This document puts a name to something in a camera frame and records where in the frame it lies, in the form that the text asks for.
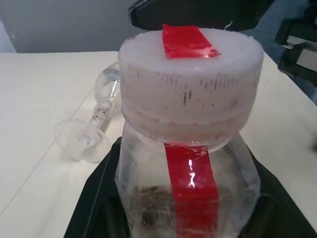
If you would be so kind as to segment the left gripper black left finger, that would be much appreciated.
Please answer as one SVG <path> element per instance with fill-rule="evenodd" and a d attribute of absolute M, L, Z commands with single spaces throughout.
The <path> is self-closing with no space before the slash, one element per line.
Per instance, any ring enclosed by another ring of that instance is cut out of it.
<path fill-rule="evenodd" d="M 114 181 L 121 139 L 86 180 L 65 238 L 128 238 L 129 228 Z"/>

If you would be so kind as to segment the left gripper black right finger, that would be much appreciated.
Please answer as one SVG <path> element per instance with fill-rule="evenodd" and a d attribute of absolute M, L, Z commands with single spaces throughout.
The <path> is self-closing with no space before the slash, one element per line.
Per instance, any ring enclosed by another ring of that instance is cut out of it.
<path fill-rule="evenodd" d="M 254 155 L 261 195 L 240 238 L 315 238 L 313 229 L 283 185 Z"/>

